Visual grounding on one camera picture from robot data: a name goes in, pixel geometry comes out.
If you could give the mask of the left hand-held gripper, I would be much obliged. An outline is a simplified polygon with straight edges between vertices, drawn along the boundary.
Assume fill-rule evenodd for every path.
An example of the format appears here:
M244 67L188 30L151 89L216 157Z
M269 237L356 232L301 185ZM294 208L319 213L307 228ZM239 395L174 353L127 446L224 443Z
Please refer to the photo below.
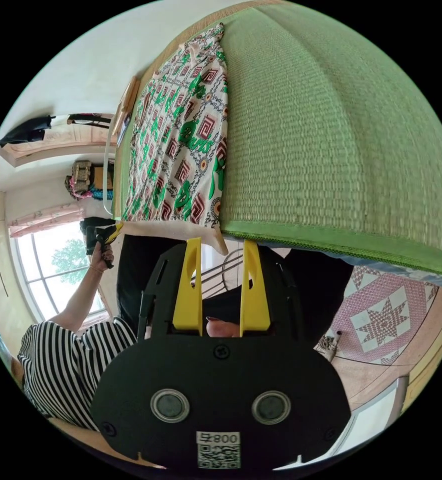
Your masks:
M122 222L106 227L87 226L85 229L86 255L91 256L93 254L98 242L101 244L101 251L105 251L107 245L112 244L120 235L122 227Z

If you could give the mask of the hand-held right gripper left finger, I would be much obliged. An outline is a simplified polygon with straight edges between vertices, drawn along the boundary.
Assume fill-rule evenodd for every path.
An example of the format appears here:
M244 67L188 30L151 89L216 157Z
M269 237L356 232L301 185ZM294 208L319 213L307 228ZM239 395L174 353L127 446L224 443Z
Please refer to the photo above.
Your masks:
M177 331L202 336L201 238L186 242L173 315Z

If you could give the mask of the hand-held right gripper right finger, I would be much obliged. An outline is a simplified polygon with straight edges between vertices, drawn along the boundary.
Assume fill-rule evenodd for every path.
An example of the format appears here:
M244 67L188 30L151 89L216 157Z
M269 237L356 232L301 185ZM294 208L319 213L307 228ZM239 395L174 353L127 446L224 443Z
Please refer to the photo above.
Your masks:
M243 276L240 299L239 336L267 332L270 315L258 245L250 240L243 246Z

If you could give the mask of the person's left hand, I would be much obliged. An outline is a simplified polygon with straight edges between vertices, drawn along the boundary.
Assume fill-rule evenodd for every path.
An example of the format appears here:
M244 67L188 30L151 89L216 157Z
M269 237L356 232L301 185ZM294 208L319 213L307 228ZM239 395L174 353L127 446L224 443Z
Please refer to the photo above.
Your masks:
M112 268L113 259L111 245L105 245L97 241L91 255L89 269L100 274L104 273Z

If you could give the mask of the person's right hand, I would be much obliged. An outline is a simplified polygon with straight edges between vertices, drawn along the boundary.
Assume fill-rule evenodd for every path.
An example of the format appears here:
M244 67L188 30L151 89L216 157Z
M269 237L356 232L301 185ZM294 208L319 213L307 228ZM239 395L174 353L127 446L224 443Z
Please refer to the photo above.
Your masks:
M211 338L238 338L240 328L237 324L207 317L206 332Z

